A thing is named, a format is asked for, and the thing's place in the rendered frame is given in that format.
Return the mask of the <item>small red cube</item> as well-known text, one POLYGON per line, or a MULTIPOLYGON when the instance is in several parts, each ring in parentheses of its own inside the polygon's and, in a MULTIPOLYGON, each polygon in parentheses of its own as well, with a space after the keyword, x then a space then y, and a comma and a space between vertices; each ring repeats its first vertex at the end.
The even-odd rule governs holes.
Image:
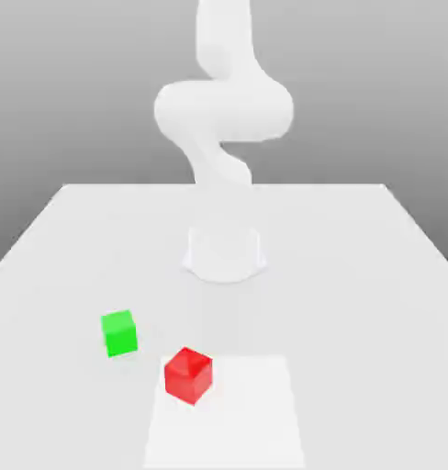
POLYGON ((164 366, 164 388, 194 406, 213 384, 213 359, 183 347, 164 366))

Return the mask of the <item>small green cube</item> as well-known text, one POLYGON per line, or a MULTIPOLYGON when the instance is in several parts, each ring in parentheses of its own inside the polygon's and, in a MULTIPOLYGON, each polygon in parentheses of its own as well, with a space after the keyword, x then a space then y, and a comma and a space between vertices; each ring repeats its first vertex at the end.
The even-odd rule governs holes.
POLYGON ((136 323, 129 310, 102 316, 101 328, 108 357, 138 350, 136 323))

